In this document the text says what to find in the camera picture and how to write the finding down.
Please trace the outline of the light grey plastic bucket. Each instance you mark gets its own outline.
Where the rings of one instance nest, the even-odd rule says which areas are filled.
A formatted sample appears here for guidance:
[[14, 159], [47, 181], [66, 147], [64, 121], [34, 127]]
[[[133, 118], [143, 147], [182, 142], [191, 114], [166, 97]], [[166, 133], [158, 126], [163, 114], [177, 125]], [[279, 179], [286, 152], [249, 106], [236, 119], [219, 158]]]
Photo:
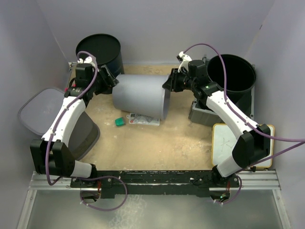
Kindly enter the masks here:
[[165, 120], [171, 92], [162, 88], [168, 75], [120, 74], [112, 89], [116, 109]]

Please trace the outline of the dark blue cylindrical bin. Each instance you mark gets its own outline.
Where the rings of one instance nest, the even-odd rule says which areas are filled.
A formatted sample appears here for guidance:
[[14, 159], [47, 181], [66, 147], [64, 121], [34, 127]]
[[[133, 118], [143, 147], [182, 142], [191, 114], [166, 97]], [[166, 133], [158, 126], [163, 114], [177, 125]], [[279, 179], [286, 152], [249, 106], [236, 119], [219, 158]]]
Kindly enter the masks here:
[[107, 65], [115, 77], [124, 74], [121, 44], [114, 36], [105, 33], [90, 35], [78, 43], [75, 53], [78, 54], [79, 51], [92, 54], [96, 57], [98, 66]]

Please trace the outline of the black cylindrical bin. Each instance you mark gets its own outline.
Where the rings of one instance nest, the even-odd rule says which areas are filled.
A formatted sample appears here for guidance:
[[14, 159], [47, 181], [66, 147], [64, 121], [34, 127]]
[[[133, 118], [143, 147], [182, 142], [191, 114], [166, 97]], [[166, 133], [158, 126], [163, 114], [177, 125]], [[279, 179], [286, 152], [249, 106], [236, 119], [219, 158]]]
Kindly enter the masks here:
[[[247, 60], [231, 54], [223, 54], [227, 78], [228, 98], [247, 116], [251, 115], [251, 90], [255, 85], [256, 72]], [[211, 81], [224, 87], [224, 72], [221, 60], [213, 57], [207, 64], [207, 72]]]

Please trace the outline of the grey ribbed laundry basket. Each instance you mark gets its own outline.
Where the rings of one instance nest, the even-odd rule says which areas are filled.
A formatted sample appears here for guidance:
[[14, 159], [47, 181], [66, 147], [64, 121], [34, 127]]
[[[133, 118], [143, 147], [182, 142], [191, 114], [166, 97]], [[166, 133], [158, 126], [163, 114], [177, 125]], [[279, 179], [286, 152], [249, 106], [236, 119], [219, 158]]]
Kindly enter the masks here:
[[[64, 92], [57, 88], [46, 88], [38, 92], [19, 110], [20, 122], [41, 138], [60, 111], [63, 99]], [[98, 126], [83, 112], [72, 131], [68, 148], [76, 160], [81, 160], [99, 137]]]

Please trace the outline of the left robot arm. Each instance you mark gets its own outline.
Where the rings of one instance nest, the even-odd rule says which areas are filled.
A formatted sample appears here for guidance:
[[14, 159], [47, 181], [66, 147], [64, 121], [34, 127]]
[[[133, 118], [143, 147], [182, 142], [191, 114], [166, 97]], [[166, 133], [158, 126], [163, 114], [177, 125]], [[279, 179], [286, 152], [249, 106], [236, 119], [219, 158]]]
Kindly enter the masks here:
[[93, 96], [110, 90], [119, 81], [106, 65], [94, 67], [92, 63], [79, 63], [75, 71], [76, 77], [64, 93], [59, 113], [42, 138], [31, 142], [30, 152], [37, 173], [48, 177], [79, 177], [87, 187], [93, 187], [98, 182], [96, 166], [75, 159], [68, 144]]

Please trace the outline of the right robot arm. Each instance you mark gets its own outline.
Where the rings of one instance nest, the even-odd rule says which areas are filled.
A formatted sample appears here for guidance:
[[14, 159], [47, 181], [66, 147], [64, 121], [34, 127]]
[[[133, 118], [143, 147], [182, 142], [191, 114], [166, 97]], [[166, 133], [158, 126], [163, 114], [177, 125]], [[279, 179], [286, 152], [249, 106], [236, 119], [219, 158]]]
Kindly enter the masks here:
[[231, 155], [212, 168], [212, 182], [224, 186], [229, 177], [270, 154], [270, 128], [259, 125], [246, 116], [227, 97], [224, 89], [209, 80], [202, 60], [187, 61], [184, 70], [173, 68], [168, 80], [162, 85], [172, 92], [190, 90], [195, 98], [214, 111], [231, 129], [237, 142]]

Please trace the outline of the green small box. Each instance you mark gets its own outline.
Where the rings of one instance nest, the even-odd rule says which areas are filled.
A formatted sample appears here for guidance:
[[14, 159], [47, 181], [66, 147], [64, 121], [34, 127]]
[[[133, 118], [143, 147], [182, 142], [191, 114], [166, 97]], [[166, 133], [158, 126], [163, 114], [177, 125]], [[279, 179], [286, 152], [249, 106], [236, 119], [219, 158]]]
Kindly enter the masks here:
[[119, 126], [124, 126], [126, 123], [125, 123], [125, 119], [123, 118], [123, 117], [120, 117], [120, 118], [117, 118], [117, 119], [115, 119], [115, 125], [117, 126], [117, 127], [119, 127]]

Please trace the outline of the grey rectangular plastic crate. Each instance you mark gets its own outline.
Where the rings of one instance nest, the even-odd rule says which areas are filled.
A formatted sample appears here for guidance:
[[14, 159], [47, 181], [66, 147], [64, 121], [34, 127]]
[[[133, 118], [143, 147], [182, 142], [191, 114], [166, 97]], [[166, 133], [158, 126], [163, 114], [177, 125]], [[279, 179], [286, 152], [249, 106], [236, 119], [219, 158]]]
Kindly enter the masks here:
[[[250, 118], [253, 117], [253, 113], [254, 113], [253, 99], [254, 97], [252, 96], [251, 115], [248, 116]], [[210, 127], [212, 127], [214, 124], [220, 124], [223, 122], [222, 119], [215, 112], [204, 106], [197, 99], [194, 99], [194, 101], [192, 102], [188, 118], [193, 123], [210, 126]]]

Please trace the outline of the clear plastic label card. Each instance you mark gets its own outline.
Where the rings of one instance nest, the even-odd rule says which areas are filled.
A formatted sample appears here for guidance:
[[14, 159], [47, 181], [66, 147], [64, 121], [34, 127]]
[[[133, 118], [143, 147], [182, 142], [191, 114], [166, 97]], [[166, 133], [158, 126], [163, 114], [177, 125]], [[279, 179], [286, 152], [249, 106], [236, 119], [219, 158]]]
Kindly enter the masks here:
[[129, 124], [133, 125], [152, 125], [152, 126], [159, 126], [160, 119], [155, 119], [150, 116], [129, 113], [126, 118], [128, 119]]

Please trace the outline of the pink plastic clip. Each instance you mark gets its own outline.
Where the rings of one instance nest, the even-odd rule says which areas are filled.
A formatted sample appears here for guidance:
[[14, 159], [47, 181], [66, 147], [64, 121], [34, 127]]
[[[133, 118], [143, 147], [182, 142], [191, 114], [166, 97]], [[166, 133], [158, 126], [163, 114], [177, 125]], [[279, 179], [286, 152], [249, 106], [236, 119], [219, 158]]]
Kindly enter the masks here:
[[65, 92], [68, 91], [68, 90], [71, 89], [71, 88], [74, 88], [74, 87], [76, 87], [75, 84], [73, 84], [72, 86], [69, 86], [68, 88], [65, 88]]

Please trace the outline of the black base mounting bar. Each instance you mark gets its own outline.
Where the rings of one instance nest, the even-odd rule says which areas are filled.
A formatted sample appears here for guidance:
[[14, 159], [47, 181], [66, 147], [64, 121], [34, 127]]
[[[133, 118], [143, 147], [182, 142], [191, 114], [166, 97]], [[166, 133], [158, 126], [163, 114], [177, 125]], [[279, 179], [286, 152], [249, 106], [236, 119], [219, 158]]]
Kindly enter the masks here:
[[237, 175], [217, 178], [211, 170], [123, 170], [98, 171], [98, 180], [87, 181], [74, 178], [72, 188], [85, 191], [100, 187], [101, 198], [115, 195], [193, 195], [209, 197], [210, 191], [228, 187], [239, 187]]

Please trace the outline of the small whiteboard with yellow frame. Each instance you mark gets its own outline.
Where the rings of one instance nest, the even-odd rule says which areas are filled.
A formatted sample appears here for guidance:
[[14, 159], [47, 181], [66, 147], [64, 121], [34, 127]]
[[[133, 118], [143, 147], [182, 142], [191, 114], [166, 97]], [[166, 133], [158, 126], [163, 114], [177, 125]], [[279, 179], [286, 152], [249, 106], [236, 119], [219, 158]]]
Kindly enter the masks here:
[[[268, 125], [271, 130], [271, 136], [275, 135], [275, 127]], [[232, 133], [231, 129], [226, 124], [215, 124], [213, 126], [212, 137], [212, 156], [211, 163], [213, 166], [218, 165], [231, 155], [232, 149], [235, 146], [237, 140]], [[270, 140], [270, 155], [273, 155], [274, 142]], [[272, 159], [266, 160], [255, 165], [258, 169], [267, 169], [272, 165]]]

